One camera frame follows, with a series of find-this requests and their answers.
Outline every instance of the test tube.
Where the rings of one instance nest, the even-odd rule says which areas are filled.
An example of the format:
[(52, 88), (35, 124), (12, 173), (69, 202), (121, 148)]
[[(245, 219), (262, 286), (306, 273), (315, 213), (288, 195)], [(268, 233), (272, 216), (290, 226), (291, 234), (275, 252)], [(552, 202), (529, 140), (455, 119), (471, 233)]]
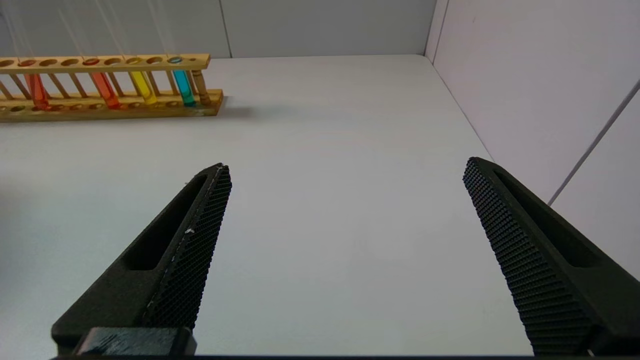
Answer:
[[(102, 6), (100, 5), (100, 2), (98, 0), (95, 0), (95, 5), (97, 6), (98, 11), (100, 11), (100, 14), (102, 15), (102, 20), (104, 21), (104, 24), (107, 27), (107, 30), (111, 34), (111, 38), (113, 39), (113, 42), (116, 44), (116, 47), (120, 51), (120, 56), (122, 56), (122, 58), (124, 59), (125, 48), (126, 48), (126, 51), (128, 51), (129, 49), (128, 49), (126, 36), (123, 32), (123, 26), (122, 26), (122, 23), (120, 23), (120, 19), (118, 18), (118, 15), (116, 14), (116, 11), (113, 9), (111, 3), (107, 2), (106, 4), (109, 9), (109, 12), (111, 13), (113, 22), (115, 23), (115, 26), (116, 26), (115, 29), (119, 29), (119, 32), (118, 32), (120, 35), (119, 39), (118, 39), (118, 36), (116, 36), (116, 30), (111, 26), (111, 21), (109, 21), (109, 19), (107, 18), (107, 15), (104, 12), (104, 9), (102, 8)], [(135, 56), (133, 58), (126, 60), (128, 64), (135, 64), (135, 63), (139, 63), (140, 61), (142, 61), (142, 59), (137, 58)], [(153, 105), (157, 103), (158, 99), (156, 97), (156, 94), (151, 89), (151, 86), (149, 85), (149, 80), (147, 79), (147, 76), (142, 71), (131, 71), (129, 72), (129, 74), (131, 75), (131, 79), (133, 80), (134, 86), (138, 89), (138, 91), (140, 92), (140, 96), (142, 96), (142, 99), (145, 101), (145, 104)]]
[[(175, 48), (171, 31), (168, 29), (168, 19), (166, 16), (166, 11), (164, 10), (163, 3), (162, 1), (158, 1), (157, 4), (158, 9), (156, 10), (151, 3), (151, 0), (147, 0), (147, 5), (149, 7), (149, 11), (151, 12), (151, 17), (153, 18), (154, 25), (156, 25), (156, 30), (158, 32), (158, 36), (160, 37), (160, 41), (162, 42), (162, 45), (164, 47), (164, 52), (169, 58), (170, 63), (180, 63), (182, 62), (181, 56), (171, 56), (171, 54), (175, 55)], [(193, 92), (191, 91), (191, 86), (189, 85), (189, 78), (187, 77), (186, 71), (174, 70), (173, 77), (175, 78), (175, 82), (178, 86), (178, 91), (180, 92), (180, 96), (182, 97), (182, 103), (185, 105), (185, 107), (192, 108), (196, 106), (196, 101), (193, 97)]]
[[(24, 25), (22, 24), (22, 19), (20, 18), (18, 11), (13, 7), (9, 0), (4, 0), (2, 2), (2, 11), (6, 14), (7, 28), (9, 29), (9, 34), (13, 42), (13, 50), (15, 51), (16, 57), (18, 57), (18, 66), (29, 67), (34, 65), (36, 61), (33, 59), (33, 51), (31, 50), (29, 40), (26, 37)], [(18, 84), (18, 78), (13, 78), (13, 80), (16, 81), (16, 85), (22, 85)], [(27, 83), (29, 93), (31, 94), (31, 100), (33, 101), (35, 108), (38, 110), (48, 110), (49, 100), (47, 99), (47, 90), (44, 88), (40, 75), (25, 74), (24, 80)]]
[[(80, 23), (76, 17), (76, 14), (73, 8), (69, 5), (67, 1), (65, 1), (65, 4), (67, 6), (67, 13), (69, 14), (71, 20), (73, 21), (74, 27), (76, 28), (77, 32), (81, 34), (82, 29), (80, 27)], [(78, 39), (74, 35), (74, 31), (72, 30), (71, 26), (67, 22), (66, 17), (62, 14), (60, 9), (58, 9), (58, 15), (60, 16), (60, 20), (62, 20), (62, 23), (65, 25), (65, 28), (69, 33), (69, 37), (71, 38), (71, 41), (73, 41), (77, 51), (80, 53), (80, 57), (82, 57), (83, 59), (83, 65), (91, 66), (99, 63), (100, 60), (95, 57), (85, 60), (83, 47), (81, 46)], [(87, 41), (84, 41), (84, 46), (88, 47)], [(89, 76), (91, 77), (91, 80), (95, 85), (95, 88), (98, 90), (98, 94), (100, 94), (104, 102), (107, 104), (107, 107), (112, 110), (120, 109), (120, 101), (118, 100), (118, 96), (116, 95), (116, 93), (113, 91), (113, 88), (111, 87), (111, 83), (109, 82), (107, 75), (103, 72), (90, 72)]]
[[(178, 63), (182, 61), (182, 58), (177, 59)], [(189, 85), (189, 79), (187, 78), (187, 72), (184, 70), (174, 70), (173, 77), (175, 78), (175, 83), (178, 86), (178, 91), (180, 92), (180, 96), (182, 96), (182, 102), (188, 108), (192, 108), (196, 106), (196, 101), (193, 98), (193, 93), (191, 92), (191, 86)]]
[[(127, 63), (130, 63), (130, 64), (138, 63), (140, 61), (141, 60), (138, 58), (131, 58), (127, 60)], [(151, 90), (151, 87), (149, 86), (149, 82), (146, 75), (142, 71), (132, 71), (130, 72), (130, 74), (131, 74), (131, 79), (133, 80), (136, 88), (138, 88), (138, 91), (140, 91), (140, 96), (142, 96), (142, 99), (145, 101), (145, 104), (153, 105), (157, 103), (158, 99), (154, 94), (154, 92)]]
[(27, 82), (29, 93), (33, 105), (39, 110), (49, 109), (49, 100), (47, 100), (47, 92), (42, 84), (42, 78), (39, 74), (25, 74), (24, 80)]

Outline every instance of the blue liquid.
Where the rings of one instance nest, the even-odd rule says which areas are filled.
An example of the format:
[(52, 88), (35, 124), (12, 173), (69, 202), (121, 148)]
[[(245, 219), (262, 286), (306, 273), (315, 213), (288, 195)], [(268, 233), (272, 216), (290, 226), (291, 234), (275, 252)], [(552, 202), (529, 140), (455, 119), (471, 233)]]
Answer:
[(180, 95), (182, 96), (182, 102), (188, 108), (193, 108), (196, 106), (196, 101), (193, 98), (193, 93), (191, 92), (191, 87), (189, 86), (189, 79), (187, 78), (187, 73), (184, 70), (174, 70), (173, 77), (175, 78), (175, 82), (178, 84), (178, 91), (180, 91)]

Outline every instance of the yellow liquid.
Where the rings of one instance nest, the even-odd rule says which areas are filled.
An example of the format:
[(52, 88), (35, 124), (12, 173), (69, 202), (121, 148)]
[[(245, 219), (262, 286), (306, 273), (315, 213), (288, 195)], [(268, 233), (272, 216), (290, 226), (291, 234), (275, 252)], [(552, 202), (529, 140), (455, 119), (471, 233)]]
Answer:
[(140, 71), (132, 71), (131, 77), (133, 81), (136, 83), (138, 90), (140, 90), (140, 95), (145, 100), (145, 104), (153, 105), (158, 102), (158, 99), (151, 88), (149, 87), (149, 83), (147, 82), (147, 78)]

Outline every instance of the gray wall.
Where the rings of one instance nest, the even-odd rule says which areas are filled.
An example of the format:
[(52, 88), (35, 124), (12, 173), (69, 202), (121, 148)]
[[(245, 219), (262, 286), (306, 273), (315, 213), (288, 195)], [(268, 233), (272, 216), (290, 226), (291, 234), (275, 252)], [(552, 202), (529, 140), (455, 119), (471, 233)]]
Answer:
[[(12, 0), (36, 56), (77, 54), (58, 18), (62, 0)], [(109, 1), (132, 52), (163, 53), (146, 1)], [(93, 1), (74, 0), (95, 54), (117, 54)], [(422, 54), (435, 0), (164, 0), (177, 52), (214, 58)], [(0, 56), (13, 56), (2, 21)]]

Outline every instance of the white wall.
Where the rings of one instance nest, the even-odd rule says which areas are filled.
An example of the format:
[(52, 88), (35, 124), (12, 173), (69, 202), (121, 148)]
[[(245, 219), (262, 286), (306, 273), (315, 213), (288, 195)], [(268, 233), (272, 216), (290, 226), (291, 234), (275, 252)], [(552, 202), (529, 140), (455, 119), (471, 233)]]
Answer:
[(631, 100), (553, 208), (640, 279), (640, 95)]
[[(36, 56), (77, 53), (58, 18), (63, 0), (11, 1), (29, 24), (26, 33)], [(93, 1), (72, 1), (95, 52), (117, 53)], [(133, 52), (164, 51), (146, 1), (101, 1), (118, 10)], [(214, 58), (423, 54), (435, 5), (435, 0), (163, 1), (177, 52)], [(0, 26), (0, 56), (13, 56), (9, 34)]]
[(549, 200), (640, 78), (640, 2), (449, 0), (435, 67), (494, 160)]

